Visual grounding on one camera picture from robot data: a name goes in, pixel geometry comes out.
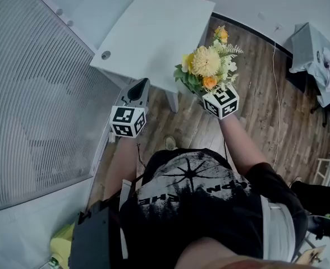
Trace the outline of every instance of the white flower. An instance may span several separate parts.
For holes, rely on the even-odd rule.
[[[227,72],[228,72],[228,67],[227,67],[227,64],[222,64],[221,65],[221,72],[226,75],[227,77]]]
[[[225,72],[225,73],[222,74],[222,79],[223,79],[223,80],[226,80],[227,77],[228,77],[228,73],[227,73],[227,72]]]
[[[224,61],[224,63],[229,64],[231,62],[231,56],[223,57],[223,61]]]
[[[212,48],[220,53],[223,50],[223,45],[219,42],[219,40],[215,40],[214,43],[212,44]]]
[[[228,65],[227,65],[227,68],[229,71],[231,72],[235,72],[237,70],[237,66],[236,66],[236,63],[235,62],[230,62]]]
[[[221,88],[221,90],[226,91],[227,90],[227,83],[221,83],[220,88]]]
[[[216,75],[220,66],[220,57],[213,48],[207,49],[201,46],[195,51],[194,59],[192,60],[193,74],[203,77],[212,77]]]

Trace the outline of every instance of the power outlet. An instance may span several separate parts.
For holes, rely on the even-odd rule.
[[[265,15],[263,12],[259,12],[259,14],[257,16],[260,20],[265,21]]]

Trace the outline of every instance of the yellow flower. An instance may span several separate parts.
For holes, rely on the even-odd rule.
[[[215,30],[215,36],[219,38],[221,43],[223,43],[223,44],[227,43],[228,32],[225,30],[224,26],[217,27],[217,29]]]
[[[184,73],[189,72],[191,74],[191,69],[193,68],[193,65],[192,65],[193,59],[194,59],[193,53],[191,53],[190,55],[182,55],[181,70]]]
[[[216,75],[220,66],[221,60],[218,53],[213,48],[201,46],[194,52],[191,72],[194,75],[211,77]]]
[[[215,77],[204,77],[203,78],[204,87],[212,89],[217,84],[217,79]]]

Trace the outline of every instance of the graphic print on shirt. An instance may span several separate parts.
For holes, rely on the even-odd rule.
[[[158,168],[154,178],[138,190],[137,200],[146,215],[149,206],[159,212],[176,210],[184,192],[230,201],[239,187],[246,195],[250,194],[251,186],[245,178],[226,169],[211,156],[190,152]]]

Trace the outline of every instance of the black t-shirt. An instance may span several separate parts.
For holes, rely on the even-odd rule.
[[[245,178],[208,149],[157,152],[145,169],[143,186],[120,210],[129,261],[174,268],[182,251],[202,237],[236,254],[262,258],[260,194],[288,207],[298,247],[307,230],[306,213],[269,164],[254,166]]]

